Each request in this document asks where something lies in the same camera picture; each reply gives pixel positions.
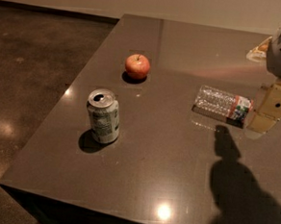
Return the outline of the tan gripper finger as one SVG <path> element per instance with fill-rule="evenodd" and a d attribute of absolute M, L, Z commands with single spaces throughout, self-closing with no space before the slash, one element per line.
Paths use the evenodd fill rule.
<path fill-rule="evenodd" d="M 252 132 L 264 134 L 279 120 L 281 120 L 281 79 L 278 79 L 267 89 L 246 128 Z"/>
<path fill-rule="evenodd" d="M 266 54 L 268 52 L 268 45 L 271 42 L 272 37 L 266 38 L 260 42 L 255 48 L 252 48 L 245 57 L 253 62 L 264 62 L 266 60 Z"/>

